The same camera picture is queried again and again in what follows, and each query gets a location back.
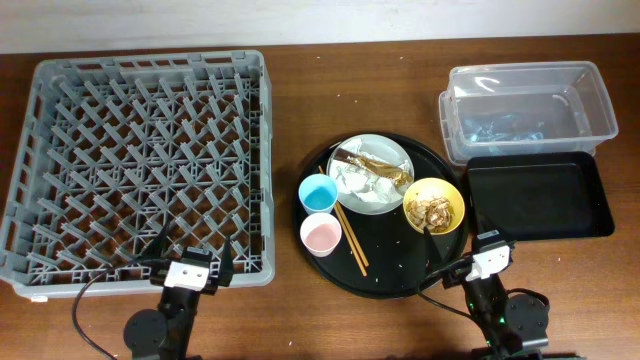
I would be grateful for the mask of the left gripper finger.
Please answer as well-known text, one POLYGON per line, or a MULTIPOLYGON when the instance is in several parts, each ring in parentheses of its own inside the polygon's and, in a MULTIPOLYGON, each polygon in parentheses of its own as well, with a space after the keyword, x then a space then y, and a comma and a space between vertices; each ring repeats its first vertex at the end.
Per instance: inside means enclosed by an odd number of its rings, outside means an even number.
POLYGON ((218 286, 229 287, 234 275, 233 256, 231 249, 231 238, 225 239, 222 251, 220 252, 220 265, 218 271, 218 286))
POLYGON ((162 257, 162 254, 165 251, 166 243, 167 243, 167 228, 168 228, 168 224, 165 223, 162 226, 159 234, 151 242, 149 242, 146 245, 146 247, 143 249, 143 251, 140 253, 140 255, 138 256, 139 260, 154 259, 154 258, 162 257))

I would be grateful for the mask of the peanut shells and rice scraps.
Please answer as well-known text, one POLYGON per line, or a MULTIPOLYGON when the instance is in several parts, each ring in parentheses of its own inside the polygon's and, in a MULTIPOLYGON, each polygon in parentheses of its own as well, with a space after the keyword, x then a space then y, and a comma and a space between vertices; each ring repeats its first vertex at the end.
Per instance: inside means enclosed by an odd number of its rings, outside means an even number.
POLYGON ((406 214, 409 222, 419 231, 443 233, 453 222, 454 212, 445 197, 414 199, 407 203, 406 214))

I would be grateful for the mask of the yellow bowl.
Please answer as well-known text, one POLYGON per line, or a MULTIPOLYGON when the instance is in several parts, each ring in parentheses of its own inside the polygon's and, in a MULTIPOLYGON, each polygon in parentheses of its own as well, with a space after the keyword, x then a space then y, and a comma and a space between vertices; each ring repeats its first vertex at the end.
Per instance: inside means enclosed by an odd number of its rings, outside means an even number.
POLYGON ((450 182, 440 179, 440 178, 424 178, 417 180, 414 182, 406 191, 403 199, 403 211, 405 217, 410 224, 410 226, 418 231, 421 234, 424 234, 424 231, 419 231, 414 225, 409 222, 408 216, 406 214, 407 203, 411 200, 418 199, 422 200, 425 198, 431 197, 445 197, 453 208, 454 218, 452 224, 449 226, 447 230, 443 233, 435 233, 432 235, 444 235, 455 230, 464 220, 466 205, 464 198, 461 192, 450 182))

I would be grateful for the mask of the wooden chopstick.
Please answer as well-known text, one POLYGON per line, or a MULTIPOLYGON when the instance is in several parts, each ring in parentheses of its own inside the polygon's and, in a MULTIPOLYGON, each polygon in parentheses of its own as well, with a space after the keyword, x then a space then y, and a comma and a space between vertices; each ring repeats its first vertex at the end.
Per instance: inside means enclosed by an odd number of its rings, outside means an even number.
POLYGON ((367 276, 367 271, 366 268, 369 266, 369 262, 364 254, 364 251, 362 250, 362 247, 355 235, 355 232, 346 216, 346 213, 344 212, 344 210, 342 209, 340 203, 338 202, 338 192, 337 192, 337 185, 335 184, 335 181, 333 179, 331 179, 330 177, 328 177, 325 173, 324 170, 322 169, 321 166, 318 167, 319 173, 326 177, 329 180, 329 195, 330 198, 333 201, 332 204, 332 209, 336 212, 337 217, 338 217, 338 221, 342 226, 342 229, 346 231, 346 238, 348 241, 348 244, 351 248, 351 252, 352 255, 354 256, 356 263, 358 264, 358 267, 360 268, 360 271, 362 273, 362 275, 364 277, 367 276))
POLYGON ((342 206, 339 202, 337 202, 335 204, 335 212, 338 216, 339 222, 343 228, 343 230, 346 233, 346 238, 348 241, 348 244, 351 248, 351 251, 353 253, 353 256, 356 260, 356 263, 360 269, 360 272, 362 274, 363 277, 367 277, 368 273, 366 268, 369 266, 369 262, 366 258, 366 256, 364 255, 364 252, 359 244, 359 241, 357 239, 357 237, 355 236, 355 233, 349 223, 348 218, 346 217, 346 214, 344 212, 344 210, 342 209, 342 206))

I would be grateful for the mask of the gold foil wrapper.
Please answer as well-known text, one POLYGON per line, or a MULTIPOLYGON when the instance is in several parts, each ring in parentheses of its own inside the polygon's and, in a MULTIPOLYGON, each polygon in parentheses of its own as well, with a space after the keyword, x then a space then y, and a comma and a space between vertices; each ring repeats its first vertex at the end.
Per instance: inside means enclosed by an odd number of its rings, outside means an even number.
POLYGON ((391 181, 395 187, 401 187, 413 182, 413 177, 400 167, 385 162, 373 160, 360 155, 348 155, 348 163, 363 168, 379 177, 391 181))

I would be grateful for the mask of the pink plastic cup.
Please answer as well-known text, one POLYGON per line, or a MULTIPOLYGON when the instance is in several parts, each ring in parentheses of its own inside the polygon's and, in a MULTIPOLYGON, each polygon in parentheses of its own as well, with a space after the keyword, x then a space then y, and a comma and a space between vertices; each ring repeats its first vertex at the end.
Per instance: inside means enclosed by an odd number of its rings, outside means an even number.
POLYGON ((335 216, 329 213, 314 213, 302 222, 300 238, 313 256, 326 257, 341 241, 342 227, 335 216))

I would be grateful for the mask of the blue plastic cup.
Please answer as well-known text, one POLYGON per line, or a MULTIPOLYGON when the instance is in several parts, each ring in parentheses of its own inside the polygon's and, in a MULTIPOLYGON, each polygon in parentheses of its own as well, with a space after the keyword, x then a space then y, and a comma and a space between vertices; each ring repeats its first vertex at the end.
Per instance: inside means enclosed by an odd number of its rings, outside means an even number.
POLYGON ((330 213, 338 198, 337 184, 327 175, 313 174, 299 185, 298 197, 307 214, 330 213))

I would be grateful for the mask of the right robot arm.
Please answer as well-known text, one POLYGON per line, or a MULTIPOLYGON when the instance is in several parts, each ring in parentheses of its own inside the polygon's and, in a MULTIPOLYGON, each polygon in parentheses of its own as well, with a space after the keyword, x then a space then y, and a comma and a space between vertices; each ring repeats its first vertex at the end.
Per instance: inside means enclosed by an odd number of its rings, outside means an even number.
POLYGON ((440 280, 445 288, 460 285, 466 313, 427 297, 421 286, 416 288, 424 300, 479 327, 487 346, 472 351, 475 359, 542 359, 542 349, 549 345, 548 298, 529 289, 508 290, 499 277, 512 263, 514 244, 501 232, 491 230, 475 236, 472 250, 460 258, 430 263, 424 280, 440 280))

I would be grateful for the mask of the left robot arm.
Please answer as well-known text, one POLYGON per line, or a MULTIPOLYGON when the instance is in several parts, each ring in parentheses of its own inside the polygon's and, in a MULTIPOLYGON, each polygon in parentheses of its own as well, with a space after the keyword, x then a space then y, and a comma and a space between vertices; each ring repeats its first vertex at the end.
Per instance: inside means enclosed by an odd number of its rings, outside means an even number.
POLYGON ((185 359, 200 297, 213 296, 233 278, 230 238, 220 252, 217 274, 211 273, 211 251, 189 247, 170 258, 163 255, 168 245, 168 227, 163 226, 138 256, 151 262, 150 282, 162 293, 155 309, 135 313, 125 325, 123 339, 134 359, 185 359))

